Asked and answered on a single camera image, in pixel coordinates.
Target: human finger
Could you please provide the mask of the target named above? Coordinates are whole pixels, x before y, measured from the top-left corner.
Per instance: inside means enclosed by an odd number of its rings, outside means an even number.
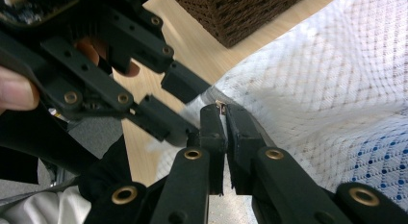
[[[0,66],[0,113],[32,110],[38,101],[38,90],[28,79]]]
[[[106,42],[104,42],[104,41],[102,41],[100,39],[93,38],[93,37],[87,38],[86,41],[91,43],[91,45],[93,46],[96,53],[101,58],[106,60],[107,50],[108,50],[108,44]],[[134,62],[129,63],[128,73],[122,74],[121,72],[117,71],[117,73],[119,73],[120,75],[123,75],[125,77],[136,77],[136,76],[138,76],[139,72],[140,72],[140,67]]]
[[[91,44],[88,38],[81,39],[75,44],[75,47],[89,58],[94,64],[98,65],[99,63],[99,54]]]

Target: white cloth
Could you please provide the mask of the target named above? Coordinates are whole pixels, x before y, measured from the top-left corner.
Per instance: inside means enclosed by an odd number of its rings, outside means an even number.
[[[182,114],[198,125],[205,105],[242,105],[320,186],[364,183],[408,211],[407,31],[408,0],[334,0],[240,62]],[[176,151],[164,151],[158,178]],[[255,222],[248,198],[224,190],[211,200],[210,223]]]
[[[90,202],[78,187],[64,192],[40,192],[0,213],[0,224],[77,224],[83,223],[90,211]]]

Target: wicker basket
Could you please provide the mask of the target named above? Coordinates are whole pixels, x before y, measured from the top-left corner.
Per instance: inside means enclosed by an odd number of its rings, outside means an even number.
[[[299,0],[176,0],[213,37],[231,47]]]

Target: wooden surface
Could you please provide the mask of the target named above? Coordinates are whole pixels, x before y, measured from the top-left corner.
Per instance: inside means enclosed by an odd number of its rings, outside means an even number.
[[[144,6],[164,21],[163,33],[166,42],[175,51],[174,59],[213,84],[239,61],[281,36],[331,1],[302,0],[230,49],[219,44],[174,0],[150,0]],[[120,76],[115,78],[134,94],[136,102],[151,93],[175,111],[180,111],[183,108],[182,103],[160,89],[163,76],[143,66],[140,67],[140,75],[136,78]],[[145,146],[155,140],[127,120],[123,121],[123,132],[133,180],[147,186],[151,185],[155,182],[161,152],[147,150]]]

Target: circuit board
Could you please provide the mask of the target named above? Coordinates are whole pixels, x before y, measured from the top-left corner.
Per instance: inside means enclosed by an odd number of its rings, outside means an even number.
[[[37,26],[79,0],[0,0],[0,20],[18,27]]]

